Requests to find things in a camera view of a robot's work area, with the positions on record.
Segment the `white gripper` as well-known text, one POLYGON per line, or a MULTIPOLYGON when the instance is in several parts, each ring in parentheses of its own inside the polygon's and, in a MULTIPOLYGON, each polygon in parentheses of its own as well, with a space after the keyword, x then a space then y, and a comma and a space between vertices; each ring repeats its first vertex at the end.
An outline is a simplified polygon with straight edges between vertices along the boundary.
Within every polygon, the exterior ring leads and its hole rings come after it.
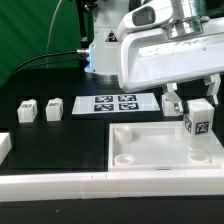
POLYGON ((134 92, 164 85, 163 95, 178 104, 182 115, 176 83, 205 77, 208 101, 219 104, 224 16, 209 18, 203 1, 149 1, 123 17, 117 39, 122 90, 134 92))

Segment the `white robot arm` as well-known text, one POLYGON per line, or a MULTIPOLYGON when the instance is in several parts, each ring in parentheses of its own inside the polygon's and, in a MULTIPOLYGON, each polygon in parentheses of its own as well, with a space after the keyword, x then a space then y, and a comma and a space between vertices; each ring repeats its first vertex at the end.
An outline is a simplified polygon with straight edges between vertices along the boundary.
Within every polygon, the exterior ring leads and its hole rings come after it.
POLYGON ((205 0, 94 0, 92 77, 117 80, 125 92, 162 87, 179 114, 174 85, 202 78, 217 104, 224 73, 224 16, 210 18, 205 0))

